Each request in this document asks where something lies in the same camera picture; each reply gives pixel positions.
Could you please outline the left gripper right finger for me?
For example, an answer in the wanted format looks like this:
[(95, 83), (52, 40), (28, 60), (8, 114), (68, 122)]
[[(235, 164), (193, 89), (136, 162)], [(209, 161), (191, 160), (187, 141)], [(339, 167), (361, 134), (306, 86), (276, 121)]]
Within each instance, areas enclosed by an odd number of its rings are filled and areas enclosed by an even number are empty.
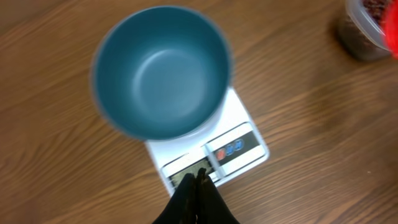
[(206, 169), (201, 168), (196, 177), (197, 223), (239, 224), (218, 192)]

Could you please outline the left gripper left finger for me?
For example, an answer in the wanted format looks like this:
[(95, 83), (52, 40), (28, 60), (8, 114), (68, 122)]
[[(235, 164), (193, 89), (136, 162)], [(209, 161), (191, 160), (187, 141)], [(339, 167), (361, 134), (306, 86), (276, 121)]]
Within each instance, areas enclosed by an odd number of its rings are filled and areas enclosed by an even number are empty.
[(196, 178), (186, 174), (153, 224), (196, 224)]

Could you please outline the red measuring scoop blue handle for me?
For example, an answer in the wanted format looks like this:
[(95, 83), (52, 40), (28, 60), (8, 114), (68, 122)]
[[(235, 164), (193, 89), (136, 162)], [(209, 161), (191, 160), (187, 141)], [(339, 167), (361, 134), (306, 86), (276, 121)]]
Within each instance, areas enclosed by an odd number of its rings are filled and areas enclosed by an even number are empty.
[(382, 30), (384, 41), (392, 56), (397, 59), (397, 0), (393, 0), (385, 9)]

